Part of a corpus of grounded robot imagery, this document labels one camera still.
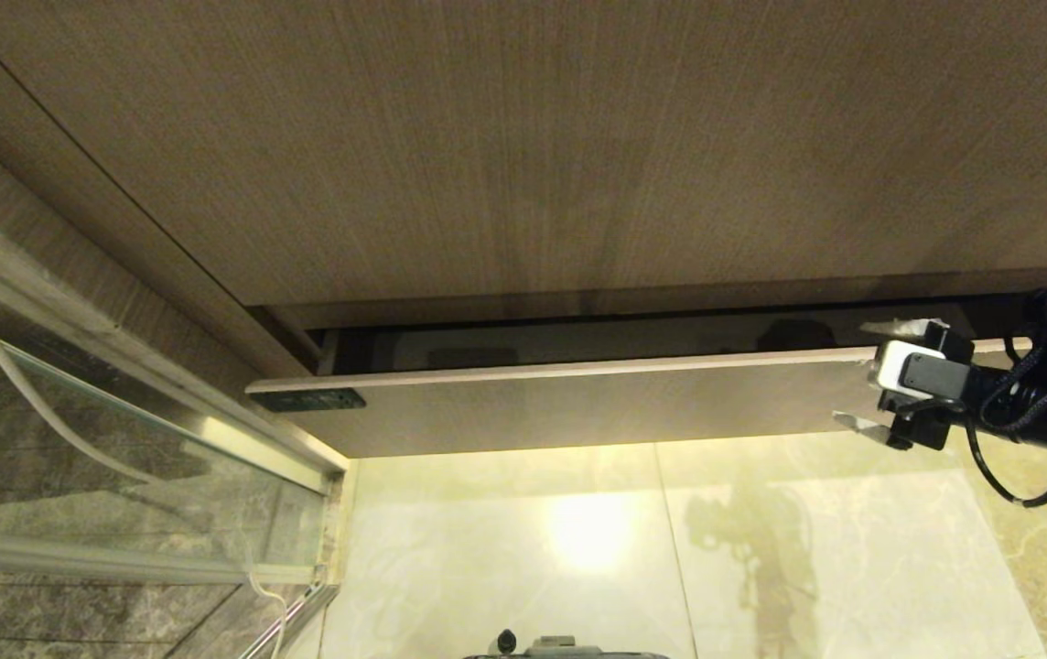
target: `tile grout line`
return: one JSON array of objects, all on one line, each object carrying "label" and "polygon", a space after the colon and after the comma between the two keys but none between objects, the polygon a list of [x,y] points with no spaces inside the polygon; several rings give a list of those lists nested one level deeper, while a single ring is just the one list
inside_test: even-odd
[{"label": "tile grout line", "polygon": [[694,615],[690,611],[690,597],[687,596],[687,577],[682,572],[682,557],[678,554],[678,535],[673,532],[673,518],[670,517],[670,498],[666,495],[665,476],[662,473],[662,456],[658,454],[658,442],[653,446],[653,466],[658,470],[658,486],[662,488],[662,505],[665,506],[666,524],[670,526],[670,544],[673,547],[674,567],[678,569],[678,588],[682,589],[682,603],[687,608],[687,627],[690,627],[690,650],[694,659],[698,659],[698,641],[694,638]]}]

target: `glass panel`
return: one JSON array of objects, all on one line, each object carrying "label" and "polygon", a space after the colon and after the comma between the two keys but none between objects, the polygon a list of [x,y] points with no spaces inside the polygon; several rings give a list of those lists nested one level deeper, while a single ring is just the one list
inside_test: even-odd
[{"label": "glass panel", "polygon": [[81,437],[164,483],[139,483],[68,445],[0,370],[0,534],[237,566],[247,550],[255,563],[315,564],[319,493],[54,370],[25,371]]}]

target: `robotic arm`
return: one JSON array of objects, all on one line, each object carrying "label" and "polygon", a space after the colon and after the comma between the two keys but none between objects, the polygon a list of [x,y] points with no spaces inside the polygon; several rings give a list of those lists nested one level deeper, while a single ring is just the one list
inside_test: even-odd
[{"label": "robotic arm", "polygon": [[884,442],[896,449],[925,445],[940,451],[951,425],[966,429],[971,455],[1000,496],[1033,508],[1047,504],[1047,491],[1024,500],[1007,491],[983,459],[977,431],[1017,443],[1047,445],[1047,288],[1027,296],[1022,334],[1032,350],[1017,354],[1012,338],[1004,346],[1009,371],[971,363],[975,346],[941,323],[930,322],[920,338],[891,341],[877,349],[869,380],[883,391],[877,408],[893,413]]}]

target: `tile floor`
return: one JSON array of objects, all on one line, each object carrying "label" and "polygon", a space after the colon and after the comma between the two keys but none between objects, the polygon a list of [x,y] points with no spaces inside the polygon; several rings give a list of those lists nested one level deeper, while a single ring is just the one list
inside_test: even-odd
[{"label": "tile floor", "polygon": [[671,659],[1043,658],[946,454],[846,433],[359,460],[293,659],[462,658],[510,627]]}]

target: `black device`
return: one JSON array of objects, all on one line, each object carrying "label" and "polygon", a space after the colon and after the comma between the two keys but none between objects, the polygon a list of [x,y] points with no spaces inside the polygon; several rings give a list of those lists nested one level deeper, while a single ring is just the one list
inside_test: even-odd
[{"label": "black device", "polygon": [[[1026,508],[1047,504],[1010,493],[983,460],[977,431],[1018,443],[1047,445],[1047,288],[1024,296],[1024,324],[1004,338],[1009,371],[972,364],[975,346],[962,334],[928,322],[920,338],[878,347],[870,382],[883,390],[879,410],[895,414],[886,444],[940,451],[951,425],[966,429],[971,455],[984,478],[1007,501]],[[1018,354],[1013,334],[1032,338]]]}]

